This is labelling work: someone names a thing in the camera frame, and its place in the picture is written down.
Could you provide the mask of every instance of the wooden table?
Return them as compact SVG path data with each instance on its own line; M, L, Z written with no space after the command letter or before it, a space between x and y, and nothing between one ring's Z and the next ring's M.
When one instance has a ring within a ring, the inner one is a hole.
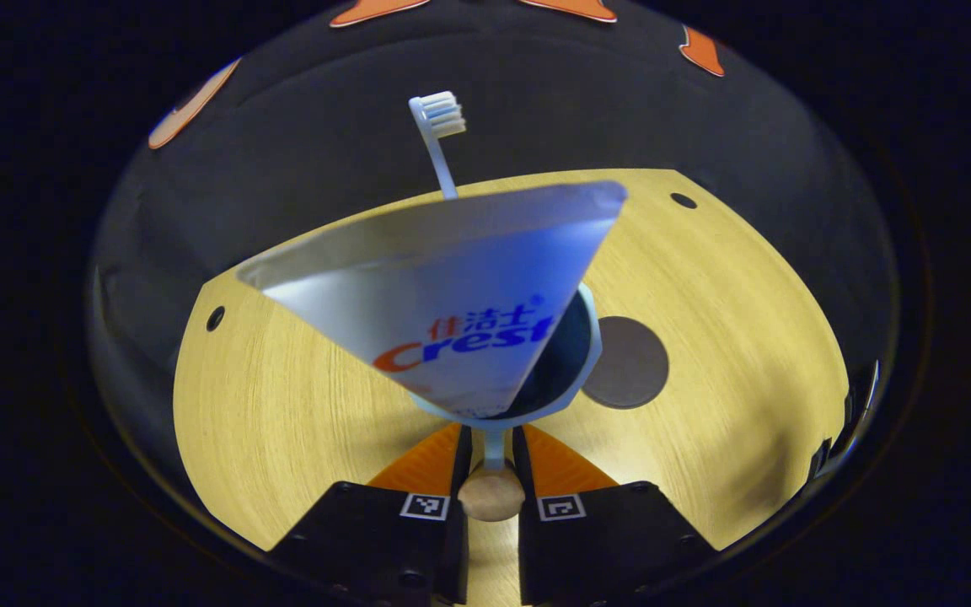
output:
M650 326L668 350L669 380L636 410L581 393L536 426L620 483L658 484L723 549L792 497L821 442L839 434L848 390L839 345L774 247L675 170L525 175L459 193L590 180L620 181L630 195L585 279L598 315ZM412 197L320 230L438 200ZM185 327L174 430L208 510L269 550L334 481L369 481L444 422L233 274L204 285ZM206 330L220 306L223 322ZM516 519L471 521L469 532L469 604L519 604Z

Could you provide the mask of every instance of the toothpaste tube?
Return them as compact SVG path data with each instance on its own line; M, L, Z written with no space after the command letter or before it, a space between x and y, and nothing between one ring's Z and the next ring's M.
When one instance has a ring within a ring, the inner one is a hole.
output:
M512 404L626 197L597 181L404 208L251 258L236 277L422 399L491 417Z

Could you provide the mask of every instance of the hole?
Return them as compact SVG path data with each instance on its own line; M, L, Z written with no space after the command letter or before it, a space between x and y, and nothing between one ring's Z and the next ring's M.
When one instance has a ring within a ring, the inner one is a hole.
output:
M681 207L695 208L698 206L694 200L689 199L688 196L682 195L682 193L674 192L671 193L670 196L672 197L673 202L681 205Z
M219 308L215 308L215 310L212 311L212 314L208 316L209 331L216 330L216 327L219 326L219 323L223 322L224 311L226 310L224 310L223 306L220 306Z
M658 335L627 316L606 316L598 329L602 355L582 385L583 393L615 410L650 403L669 377L669 355Z
M416 572L404 572L400 575L400 585L405 588L421 588L425 585L425 576Z

